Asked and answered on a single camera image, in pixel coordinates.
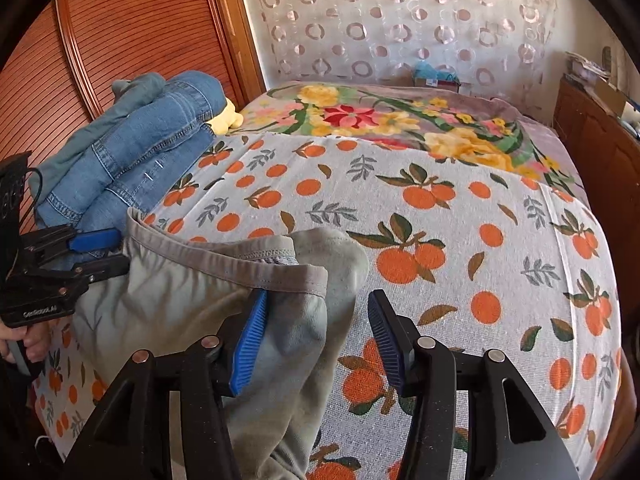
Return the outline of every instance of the bedspread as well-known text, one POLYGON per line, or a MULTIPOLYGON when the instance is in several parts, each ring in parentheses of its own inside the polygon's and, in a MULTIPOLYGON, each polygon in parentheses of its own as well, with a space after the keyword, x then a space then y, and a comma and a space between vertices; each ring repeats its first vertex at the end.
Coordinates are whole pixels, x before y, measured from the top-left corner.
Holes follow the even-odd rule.
MULTIPOLYGON (((309 480, 395 480, 411 399, 389 387, 367 320, 382 288, 423 335, 457 351, 502 349, 564 439, 583 479, 609 429, 620 313, 609 250, 584 204, 513 173, 346 137, 238 135, 204 153, 145 222, 195 241, 319 225, 366 248, 370 271, 337 364, 309 480)), ((106 385, 56 332, 37 407, 62 454, 106 385)), ((452 478, 464 478, 459 392, 452 478)))
POLYGON ((500 99, 427 88, 287 83, 252 101, 238 133, 362 137, 484 164, 545 182, 588 203, 552 130, 500 99))

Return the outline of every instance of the wooden wardrobe door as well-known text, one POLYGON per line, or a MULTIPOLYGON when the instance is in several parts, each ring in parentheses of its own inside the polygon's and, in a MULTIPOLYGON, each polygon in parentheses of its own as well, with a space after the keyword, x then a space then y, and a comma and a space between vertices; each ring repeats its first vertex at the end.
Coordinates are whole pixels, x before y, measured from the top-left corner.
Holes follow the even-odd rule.
MULTIPOLYGON (((31 150, 37 166, 90 120, 65 60, 52 5, 27 30, 0 72, 0 160, 31 150)), ((22 204, 24 211, 31 199, 22 204)), ((34 227, 33 216, 23 232, 34 227)))
POLYGON ((184 70, 217 77, 236 105, 239 87, 215 0, 58 0, 63 27, 75 41, 85 77, 102 109, 113 101, 111 82, 145 72, 170 78, 184 70))

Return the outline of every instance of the blue gripper pad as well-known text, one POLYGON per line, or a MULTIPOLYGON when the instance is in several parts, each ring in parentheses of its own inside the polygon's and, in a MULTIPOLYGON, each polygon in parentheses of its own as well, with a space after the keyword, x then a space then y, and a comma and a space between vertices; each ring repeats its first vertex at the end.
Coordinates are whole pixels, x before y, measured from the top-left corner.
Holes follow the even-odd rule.
POLYGON ((101 231, 89 231, 78 233, 75 238, 69 240, 69 250, 76 253, 88 253, 89 251, 99 251, 114 249, 120 245, 122 234, 115 228, 103 229, 101 231))
POLYGON ((250 297, 255 301, 251 313, 244 324, 232 358, 229 389, 235 396, 239 395, 251 380, 251 375, 254 373, 255 359, 258 356, 258 350, 260 349, 260 343, 267 324, 267 291, 263 289, 256 290, 256 294, 252 294, 250 297))
POLYGON ((412 344, 384 291, 374 290, 369 294, 367 311, 386 379, 401 391, 406 382, 406 373, 412 365, 412 344))

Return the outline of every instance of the metal screw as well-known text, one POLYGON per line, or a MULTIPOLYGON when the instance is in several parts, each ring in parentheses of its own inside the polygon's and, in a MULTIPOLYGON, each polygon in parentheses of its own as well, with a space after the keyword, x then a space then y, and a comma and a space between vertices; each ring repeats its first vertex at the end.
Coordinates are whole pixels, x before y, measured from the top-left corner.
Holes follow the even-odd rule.
POLYGON ((200 342, 200 344, 204 348, 215 348, 220 344, 220 339, 214 335, 207 335, 202 338, 202 341, 200 342))
POLYGON ((506 359, 504 352, 502 350, 489 350, 489 359, 494 363, 502 363, 506 359))
POLYGON ((423 335, 422 337, 418 338, 418 346, 420 348, 424 348, 425 350, 430 350, 432 348, 436 348, 436 340, 433 337, 423 335))
POLYGON ((133 360, 133 362, 138 364, 144 363, 147 359, 149 359, 149 352, 147 352, 146 350, 138 350, 136 352, 133 352, 131 359, 133 360))

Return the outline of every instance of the human hand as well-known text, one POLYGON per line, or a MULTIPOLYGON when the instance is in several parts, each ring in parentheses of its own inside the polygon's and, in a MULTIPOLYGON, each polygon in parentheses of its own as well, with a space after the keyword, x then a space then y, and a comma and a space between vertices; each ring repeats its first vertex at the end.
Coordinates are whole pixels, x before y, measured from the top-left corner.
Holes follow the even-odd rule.
POLYGON ((10 362, 15 363, 15 358, 9 352, 7 341, 22 340, 26 349, 27 359, 32 363, 42 361, 51 345, 49 323, 36 323, 30 327, 8 328, 0 321, 0 354, 10 362))

